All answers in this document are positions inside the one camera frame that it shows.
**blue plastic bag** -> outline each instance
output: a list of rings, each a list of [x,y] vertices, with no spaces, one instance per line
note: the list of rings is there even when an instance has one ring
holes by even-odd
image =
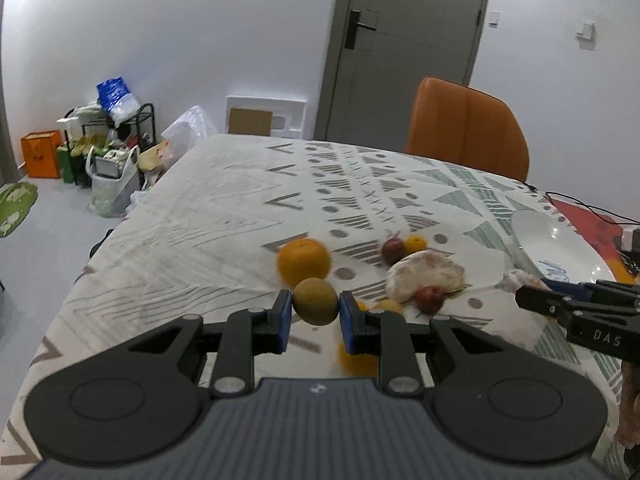
[[[98,102],[111,116],[116,127],[120,126],[122,121],[133,117],[140,108],[140,103],[121,77],[107,79],[107,81],[101,82],[97,88]]]

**light switch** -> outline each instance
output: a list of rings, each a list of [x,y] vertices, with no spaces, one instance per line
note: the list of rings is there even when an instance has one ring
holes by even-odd
[[[489,12],[489,19],[487,20],[487,23],[490,27],[497,27],[498,23],[500,23],[500,12],[498,12],[498,10],[492,10]]]

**screw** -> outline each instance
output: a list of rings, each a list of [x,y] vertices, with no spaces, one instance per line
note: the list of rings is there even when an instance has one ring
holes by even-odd
[[[420,388],[420,383],[413,377],[402,375],[391,379],[388,386],[396,394],[412,394]]]
[[[326,391],[326,386],[324,386],[324,384],[319,384],[319,383],[314,384],[311,388],[309,388],[309,391],[312,394],[316,394],[316,395],[324,394]]]
[[[216,379],[213,387],[221,394],[237,394],[244,390],[246,383],[240,377],[226,376]]]

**door handle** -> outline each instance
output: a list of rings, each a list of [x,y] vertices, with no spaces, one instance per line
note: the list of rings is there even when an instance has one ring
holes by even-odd
[[[344,47],[349,50],[353,50],[356,45],[356,35],[359,28],[366,28],[367,30],[377,30],[376,27],[371,27],[366,23],[360,23],[361,12],[359,10],[352,10],[349,12],[349,23],[347,24],[347,35],[344,39]]]

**green mat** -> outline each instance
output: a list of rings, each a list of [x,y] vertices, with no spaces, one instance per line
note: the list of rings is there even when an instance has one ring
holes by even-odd
[[[0,193],[0,238],[10,235],[29,213],[38,188],[27,182],[11,184]]]

